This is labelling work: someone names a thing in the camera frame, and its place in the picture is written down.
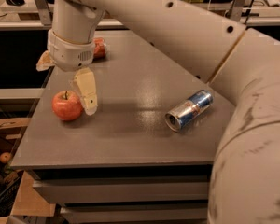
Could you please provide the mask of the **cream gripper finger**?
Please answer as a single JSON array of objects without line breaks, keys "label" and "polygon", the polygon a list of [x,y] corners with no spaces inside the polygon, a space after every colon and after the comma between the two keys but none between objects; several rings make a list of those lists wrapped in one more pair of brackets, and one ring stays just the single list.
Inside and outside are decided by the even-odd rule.
[{"label": "cream gripper finger", "polygon": [[49,56],[49,52],[46,50],[39,58],[36,64],[37,71],[45,71],[50,69],[54,65],[52,59]]},{"label": "cream gripper finger", "polygon": [[70,82],[74,92],[88,116],[92,116],[97,111],[97,93],[95,76],[89,67],[79,69],[75,72]]}]

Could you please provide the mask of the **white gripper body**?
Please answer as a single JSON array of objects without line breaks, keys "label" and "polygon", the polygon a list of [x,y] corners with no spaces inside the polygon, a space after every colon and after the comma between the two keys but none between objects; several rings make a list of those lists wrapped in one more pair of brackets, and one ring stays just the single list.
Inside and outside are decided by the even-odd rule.
[{"label": "white gripper body", "polygon": [[73,44],[62,40],[52,30],[48,32],[47,49],[53,63],[64,72],[73,72],[90,65],[95,44]]}]

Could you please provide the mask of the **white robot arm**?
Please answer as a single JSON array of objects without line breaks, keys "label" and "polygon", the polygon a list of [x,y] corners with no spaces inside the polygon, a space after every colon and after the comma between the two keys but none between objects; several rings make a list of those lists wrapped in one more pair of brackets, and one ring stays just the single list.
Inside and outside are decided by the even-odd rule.
[{"label": "white robot arm", "polygon": [[49,55],[74,72],[88,114],[95,79],[77,56],[93,52],[106,13],[179,65],[165,78],[170,91],[199,82],[235,107],[214,159],[208,224],[280,224],[280,42],[180,0],[55,0]]}]

